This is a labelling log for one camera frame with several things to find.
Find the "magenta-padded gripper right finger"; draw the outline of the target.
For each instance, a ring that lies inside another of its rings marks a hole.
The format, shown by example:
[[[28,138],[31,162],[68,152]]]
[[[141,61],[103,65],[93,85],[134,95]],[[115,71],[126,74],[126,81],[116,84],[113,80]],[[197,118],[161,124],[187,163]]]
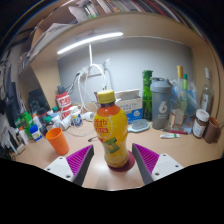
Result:
[[[183,166],[167,153],[157,154],[136,143],[132,144],[132,154],[145,185],[183,169]]]

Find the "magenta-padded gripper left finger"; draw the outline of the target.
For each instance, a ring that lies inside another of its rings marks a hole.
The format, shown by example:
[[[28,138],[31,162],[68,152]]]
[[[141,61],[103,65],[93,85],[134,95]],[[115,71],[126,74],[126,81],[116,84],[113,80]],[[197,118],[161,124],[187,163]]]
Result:
[[[89,145],[68,157],[57,157],[45,168],[45,171],[81,186],[93,155],[94,147]]]

